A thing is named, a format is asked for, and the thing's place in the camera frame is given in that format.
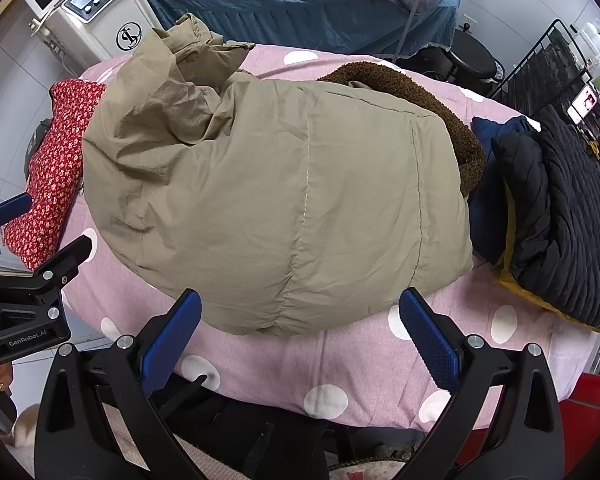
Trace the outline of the khaki puffer jacket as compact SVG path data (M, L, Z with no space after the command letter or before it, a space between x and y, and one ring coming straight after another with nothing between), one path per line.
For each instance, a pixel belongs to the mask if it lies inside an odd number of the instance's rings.
M261 79L250 49L188 14L110 81L82 153L111 252L235 335L347 325L467 273L486 154L464 122L387 66Z

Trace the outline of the red floral garment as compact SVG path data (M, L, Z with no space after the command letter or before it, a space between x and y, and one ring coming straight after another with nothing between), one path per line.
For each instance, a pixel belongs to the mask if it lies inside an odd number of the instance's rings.
M83 174L82 138L106 86L67 79L50 89L53 117L29 162L30 210L4 227L7 248L35 270L58 249Z

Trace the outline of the black quilted jacket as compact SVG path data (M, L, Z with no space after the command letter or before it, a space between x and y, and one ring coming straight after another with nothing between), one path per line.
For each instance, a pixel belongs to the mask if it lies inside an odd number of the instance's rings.
M501 285L600 333L600 163L554 107L530 133L492 141L508 227Z

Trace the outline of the navy blue garment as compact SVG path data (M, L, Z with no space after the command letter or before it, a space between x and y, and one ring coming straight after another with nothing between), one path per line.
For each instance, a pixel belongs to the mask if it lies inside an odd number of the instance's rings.
M486 169L468 198L470 238L474 251L495 266L505 252L508 205L505 181L496 168L491 141L506 133L530 133L534 127L526 116L510 118L504 124L474 117L471 130L486 152Z

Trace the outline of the white beauty machine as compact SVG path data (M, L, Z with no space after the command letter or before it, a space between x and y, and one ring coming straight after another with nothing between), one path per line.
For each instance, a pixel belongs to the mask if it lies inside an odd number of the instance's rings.
M87 68L132 53L161 26L148 0L24 0L33 13L31 35L64 69Z

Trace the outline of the black round stool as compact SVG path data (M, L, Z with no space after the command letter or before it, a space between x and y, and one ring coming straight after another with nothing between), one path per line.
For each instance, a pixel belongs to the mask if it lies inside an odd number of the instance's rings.
M490 96L505 75L502 63L486 46L460 29L454 32L448 50L440 47L422 49L417 55L417 71L480 96Z

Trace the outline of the grey blue bed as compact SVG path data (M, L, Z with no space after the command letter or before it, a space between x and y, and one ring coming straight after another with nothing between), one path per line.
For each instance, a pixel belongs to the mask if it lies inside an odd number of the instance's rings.
M460 0L148 0L161 25L200 18L228 40L381 58L447 49Z

